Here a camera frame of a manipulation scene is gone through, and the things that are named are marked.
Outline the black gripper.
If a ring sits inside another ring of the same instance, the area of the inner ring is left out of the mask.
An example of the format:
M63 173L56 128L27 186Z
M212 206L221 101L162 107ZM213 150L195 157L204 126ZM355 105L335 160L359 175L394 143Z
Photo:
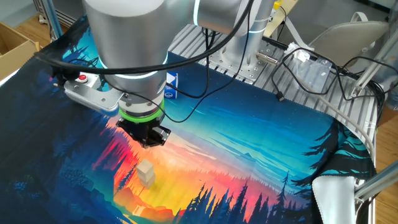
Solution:
M133 140L139 142L144 148L163 146L171 130L160 126L156 119L145 123L135 123L127 119L119 119L116 126L122 128Z

